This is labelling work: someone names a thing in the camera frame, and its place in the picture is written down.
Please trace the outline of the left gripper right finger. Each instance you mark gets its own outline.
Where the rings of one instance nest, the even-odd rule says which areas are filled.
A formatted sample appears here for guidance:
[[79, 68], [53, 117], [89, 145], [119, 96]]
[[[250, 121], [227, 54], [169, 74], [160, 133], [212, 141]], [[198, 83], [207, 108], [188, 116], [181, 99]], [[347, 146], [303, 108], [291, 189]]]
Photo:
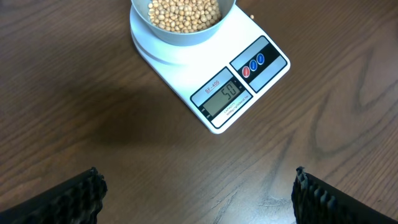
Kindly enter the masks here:
[[297, 224], [397, 224], [303, 167], [296, 172], [291, 199]]

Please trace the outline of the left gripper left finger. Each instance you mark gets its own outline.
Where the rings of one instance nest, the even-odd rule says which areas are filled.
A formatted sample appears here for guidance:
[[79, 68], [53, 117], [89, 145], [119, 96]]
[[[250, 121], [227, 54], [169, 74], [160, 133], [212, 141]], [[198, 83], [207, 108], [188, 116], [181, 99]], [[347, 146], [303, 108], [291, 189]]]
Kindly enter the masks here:
[[107, 191], [104, 176], [92, 167], [2, 211], [1, 223], [96, 224]]

